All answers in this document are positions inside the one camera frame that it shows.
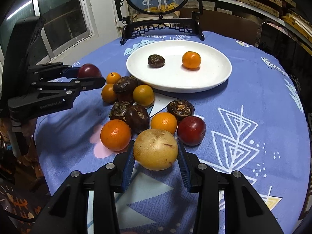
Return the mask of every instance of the orange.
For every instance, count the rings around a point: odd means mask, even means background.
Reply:
[[[119,79],[121,78],[121,75],[119,75],[118,73],[116,72],[112,72],[112,73],[109,73],[106,77],[106,83],[109,84],[109,83],[116,83]]]
[[[131,130],[122,120],[113,119],[104,125],[100,138],[106,148],[112,151],[120,151],[129,144]]]
[[[174,134],[177,130],[177,119],[171,113],[158,113],[151,120],[151,129],[163,129]]]
[[[154,102],[154,92],[151,87],[146,84],[139,85],[132,93],[133,100],[138,105],[149,106]]]
[[[111,104],[117,100],[117,95],[113,91],[112,83],[109,83],[103,87],[101,96],[102,96],[103,101],[108,104]]]
[[[202,58],[196,52],[188,51],[182,56],[182,64],[185,68],[195,69],[198,68]]]

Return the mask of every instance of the oval plate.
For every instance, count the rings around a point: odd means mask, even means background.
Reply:
[[[198,70],[182,66],[182,56],[187,51],[201,56]],[[147,59],[152,54],[164,57],[165,65],[151,68]],[[209,90],[225,82],[232,72],[232,64],[223,53],[211,46],[187,40],[164,40],[140,47],[128,57],[126,64],[131,75],[151,87],[177,93]]]

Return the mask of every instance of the round table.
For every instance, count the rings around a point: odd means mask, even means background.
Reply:
[[[103,76],[110,72],[126,76],[126,60],[133,51],[163,40],[197,41],[224,53],[233,67],[225,83],[193,94],[155,91],[154,106],[148,111],[150,116],[163,112],[177,98],[190,101],[195,115],[204,119],[207,131],[200,145],[186,150],[217,171],[240,170],[272,210],[284,233],[290,234],[308,188],[310,147],[302,105],[278,60],[213,32],[204,32],[205,41],[193,35],[179,35],[175,30],[152,34],[160,35],[143,35],[123,46],[117,39],[74,66],[93,63]],[[72,171],[93,172],[115,157],[99,138],[111,109],[103,103],[100,93],[101,89],[81,92],[72,109],[38,119],[35,142],[51,194]],[[93,233],[92,196],[90,193],[88,233]],[[136,163],[130,187],[115,197],[121,233],[192,233],[197,198],[197,194],[189,194],[184,188],[177,162],[158,172]],[[219,201],[219,233],[224,233],[221,191]]]

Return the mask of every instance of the window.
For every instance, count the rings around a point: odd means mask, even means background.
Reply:
[[[46,22],[31,51],[31,65],[44,58],[47,62],[89,36],[80,0],[17,0],[0,26],[0,46],[4,57],[16,21],[39,15]]]

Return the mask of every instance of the metal bolt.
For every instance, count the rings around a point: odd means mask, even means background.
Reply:
[[[235,178],[240,178],[240,177],[241,177],[241,172],[239,172],[239,171],[233,171],[233,176],[234,176]]]
[[[106,169],[111,170],[115,167],[115,165],[113,163],[108,163],[105,167],[106,167]]]
[[[207,169],[207,165],[205,165],[204,163],[200,163],[198,165],[198,168],[201,169],[201,170],[206,170]]]
[[[72,173],[71,173],[71,176],[73,177],[73,178],[77,178],[78,176],[79,176],[79,171],[73,171]]]

